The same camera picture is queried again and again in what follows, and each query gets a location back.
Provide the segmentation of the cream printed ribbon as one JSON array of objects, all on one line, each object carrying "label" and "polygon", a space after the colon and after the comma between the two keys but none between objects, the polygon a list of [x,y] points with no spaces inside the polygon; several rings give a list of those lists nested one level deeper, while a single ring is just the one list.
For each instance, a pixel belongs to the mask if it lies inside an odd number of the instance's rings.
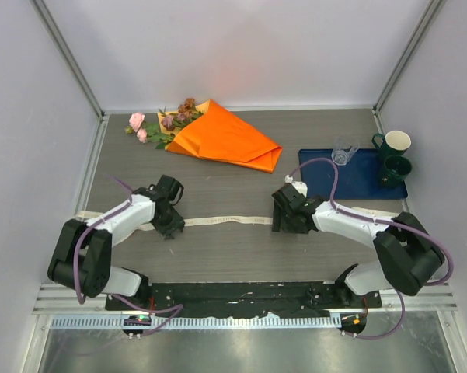
[{"label": "cream printed ribbon", "polygon": [[[396,217],[398,213],[392,213],[389,211],[380,210],[368,210],[361,207],[353,207],[353,212],[358,214],[371,214],[373,216],[382,216],[386,218]],[[80,211],[75,216],[75,219],[79,221],[86,221],[92,218],[98,218],[101,215],[95,211]],[[272,225],[273,219],[270,217],[260,216],[217,216],[209,218],[189,218],[185,220],[185,226],[205,226],[205,225],[220,225],[224,223],[239,223],[242,225]]]}]

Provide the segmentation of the pink fake flower stem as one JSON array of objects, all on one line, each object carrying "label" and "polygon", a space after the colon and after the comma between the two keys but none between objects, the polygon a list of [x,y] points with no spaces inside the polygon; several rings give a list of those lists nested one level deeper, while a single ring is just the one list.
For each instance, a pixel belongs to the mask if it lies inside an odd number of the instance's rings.
[{"label": "pink fake flower stem", "polygon": [[159,115],[161,116],[160,124],[167,130],[173,131],[176,128],[185,128],[191,124],[199,112],[194,110],[185,110],[183,112],[176,113],[165,113],[163,110],[159,110]]},{"label": "pink fake flower stem", "polygon": [[147,122],[143,113],[131,114],[124,132],[134,134],[142,144],[155,144],[156,149],[165,149],[174,140],[174,134],[166,134],[159,124]]}]

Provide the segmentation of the orange wrapping paper sheet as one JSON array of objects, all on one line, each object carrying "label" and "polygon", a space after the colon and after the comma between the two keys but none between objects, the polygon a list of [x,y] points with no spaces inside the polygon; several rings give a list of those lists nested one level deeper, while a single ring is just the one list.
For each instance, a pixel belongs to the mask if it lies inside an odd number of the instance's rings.
[{"label": "orange wrapping paper sheet", "polygon": [[172,138],[167,151],[266,173],[275,170],[282,147],[254,126],[212,99],[193,106],[192,113],[198,118],[185,127],[174,124],[170,130],[163,125],[164,118],[172,115],[176,120],[180,112],[158,112],[161,132]]}]

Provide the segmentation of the orange fake flower stem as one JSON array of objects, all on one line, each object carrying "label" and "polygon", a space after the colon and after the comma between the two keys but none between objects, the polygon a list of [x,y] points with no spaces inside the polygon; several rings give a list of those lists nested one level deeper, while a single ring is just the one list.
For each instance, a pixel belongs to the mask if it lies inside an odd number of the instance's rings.
[{"label": "orange fake flower stem", "polygon": [[196,108],[196,102],[194,98],[185,99],[184,103],[178,108],[178,114],[176,118],[181,121],[188,120],[189,122],[196,120],[201,117],[204,113]]}]

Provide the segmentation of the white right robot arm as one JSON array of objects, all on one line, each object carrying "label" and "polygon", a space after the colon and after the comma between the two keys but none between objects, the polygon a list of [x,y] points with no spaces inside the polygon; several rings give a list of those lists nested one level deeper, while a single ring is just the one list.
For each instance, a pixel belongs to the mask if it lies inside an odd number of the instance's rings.
[{"label": "white right robot arm", "polygon": [[382,218],[352,212],[332,200],[306,197],[293,183],[284,184],[272,198],[274,232],[332,233],[376,252],[375,262],[353,265],[335,280],[336,300],[343,306],[354,306],[373,291],[395,289],[414,296],[446,260],[410,213]]}]

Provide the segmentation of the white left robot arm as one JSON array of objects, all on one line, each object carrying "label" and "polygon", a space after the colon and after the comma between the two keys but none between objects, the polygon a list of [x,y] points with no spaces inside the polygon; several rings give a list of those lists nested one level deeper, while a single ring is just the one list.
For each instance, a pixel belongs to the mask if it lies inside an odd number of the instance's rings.
[{"label": "white left robot arm", "polygon": [[151,297],[149,279],[136,271],[112,265],[113,247],[140,226],[149,224],[164,239],[185,227],[175,206],[184,186],[163,175],[156,184],[129,189],[128,198],[97,218],[64,223],[47,270],[48,278],[75,291],[79,303],[105,294],[120,296],[134,310]]}]

